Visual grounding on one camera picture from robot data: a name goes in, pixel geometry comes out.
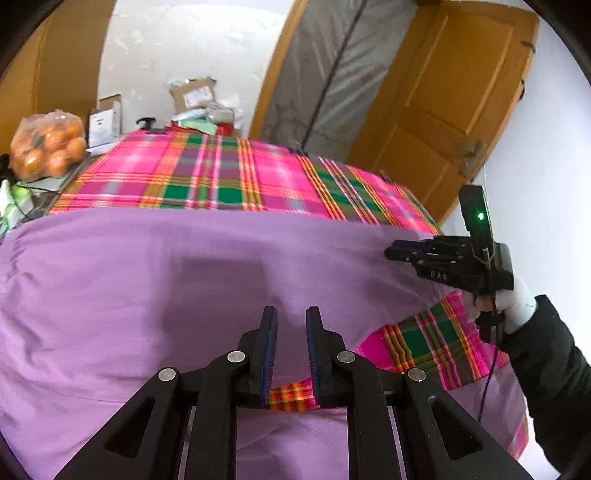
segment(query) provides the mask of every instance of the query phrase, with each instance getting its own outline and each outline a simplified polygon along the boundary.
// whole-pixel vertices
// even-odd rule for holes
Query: plastic bag of oranges
[[[10,143],[10,167],[22,181],[63,177],[86,156],[80,118],[60,110],[21,120]]]

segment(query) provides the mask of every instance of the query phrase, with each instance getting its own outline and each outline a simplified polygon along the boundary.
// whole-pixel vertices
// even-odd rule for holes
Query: label
[[[195,108],[213,100],[212,91],[208,86],[200,87],[183,95],[185,107]]]

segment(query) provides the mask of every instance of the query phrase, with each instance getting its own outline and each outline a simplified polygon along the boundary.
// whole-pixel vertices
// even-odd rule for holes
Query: orange door
[[[505,5],[419,7],[347,162],[383,170],[442,221],[518,102],[537,30]]]

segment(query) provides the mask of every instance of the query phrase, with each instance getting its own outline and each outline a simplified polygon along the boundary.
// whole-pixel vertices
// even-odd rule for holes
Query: white wall
[[[99,97],[121,93],[124,131],[142,116],[174,114],[167,84],[211,76],[218,101],[243,112],[243,135],[293,0],[119,0],[99,75]]]
[[[495,238],[509,245],[515,272],[549,296],[591,359],[590,164],[591,86],[541,21],[525,97],[475,183],[486,177]],[[466,233],[459,209],[443,230]],[[535,480],[556,478],[530,433],[522,464]]]

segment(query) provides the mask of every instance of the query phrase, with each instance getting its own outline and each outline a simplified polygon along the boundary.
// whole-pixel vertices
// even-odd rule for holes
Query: white glove
[[[492,302],[489,295],[482,295],[474,302],[474,295],[464,291],[462,299],[470,321],[476,320],[481,312],[491,312]],[[533,317],[538,304],[524,281],[514,277],[513,290],[496,292],[496,309],[505,312],[505,333],[515,333]]]

